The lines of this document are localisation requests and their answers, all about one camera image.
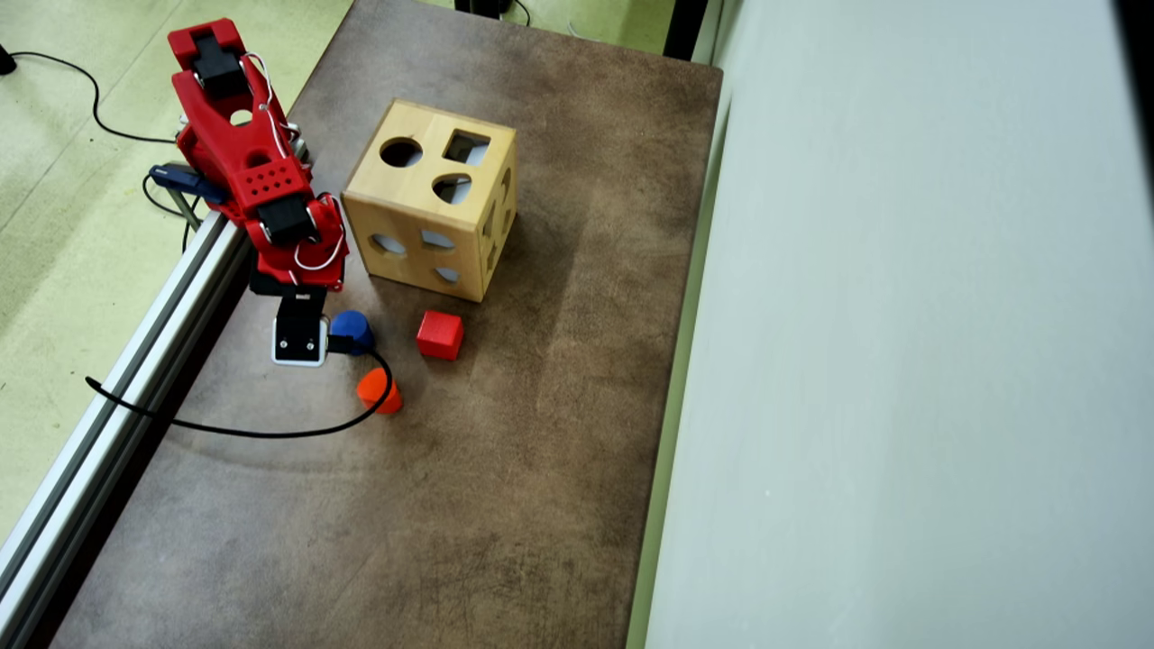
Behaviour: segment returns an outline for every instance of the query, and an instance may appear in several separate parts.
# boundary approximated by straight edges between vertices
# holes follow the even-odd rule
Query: white wall
[[[1154,647],[1154,227],[1109,3],[725,12],[649,647]]]

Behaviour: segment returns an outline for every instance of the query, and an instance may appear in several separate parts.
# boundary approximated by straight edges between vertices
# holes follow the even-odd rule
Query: white wire
[[[280,151],[280,157],[287,158],[288,154],[285,152],[284,144],[280,142],[280,130],[277,129],[277,120],[272,117],[272,77],[269,75],[269,66],[264,64],[264,59],[261,58],[256,52],[245,52],[241,55],[240,65],[245,65],[245,57],[253,57],[261,62],[261,74],[264,76],[264,83],[269,90],[268,103],[261,104],[260,109],[264,111],[264,114],[269,115],[269,126],[272,127],[272,141],[277,143],[277,151]]]
[[[323,197],[324,196],[329,196],[329,199],[332,200],[332,204],[337,206],[337,218],[339,218],[340,217],[340,203],[336,202],[337,200],[334,199],[331,194],[324,193],[324,194],[321,194],[321,196],[322,196],[322,202],[323,202]],[[321,266],[305,266],[304,263],[300,262],[300,244],[297,244],[297,251],[293,252],[292,259],[293,259],[293,261],[297,262],[297,266],[300,267],[304,270],[324,270],[325,268],[329,267],[330,263],[332,263],[334,261],[337,260],[337,255],[340,254],[340,244],[343,244],[344,241],[345,241],[345,223],[344,223],[344,221],[342,221],[340,222],[340,238],[337,239],[337,245],[336,245],[336,247],[332,248],[332,255],[329,256],[328,261],[325,261]]]
[[[345,232],[344,232],[344,229],[342,229],[342,231],[340,231],[340,238],[337,239],[337,246],[335,248],[332,248],[332,255],[329,256],[328,261],[325,261],[321,266],[305,266],[304,263],[301,263],[300,262],[300,244],[297,244],[297,252],[294,252],[292,254],[293,261],[297,262],[297,266],[299,266],[301,268],[301,270],[324,270],[325,268],[329,267],[330,263],[332,263],[334,261],[337,260],[337,255],[340,254],[340,244],[343,244],[344,241],[345,241]]]

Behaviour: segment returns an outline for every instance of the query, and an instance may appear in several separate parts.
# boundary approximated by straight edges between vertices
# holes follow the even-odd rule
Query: red cube
[[[417,331],[417,349],[425,356],[457,360],[464,337],[465,326],[460,322],[460,316],[426,311],[421,328]]]

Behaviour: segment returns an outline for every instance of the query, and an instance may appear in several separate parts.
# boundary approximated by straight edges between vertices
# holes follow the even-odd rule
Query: floor
[[[660,52],[672,0],[522,0],[532,27]],[[228,16],[291,105],[351,0],[6,0],[0,43],[85,67],[113,128],[167,137],[180,106],[166,35]],[[451,0],[432,3],[451,6]],[[507,18],[524,22],[515,6]],[[0,539],[7,537],[180,255],[183,222],[141,179],[175,148],[115,137],[76,72],[20,58],[0,77]],[[163,194],[158,200],[167,202]]]

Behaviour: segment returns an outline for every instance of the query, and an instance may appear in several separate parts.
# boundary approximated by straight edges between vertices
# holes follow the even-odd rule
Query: wooden shape sorter box
[[[394,99],[342,199],[369,275],[481,301],[517,216],[517,132]]]

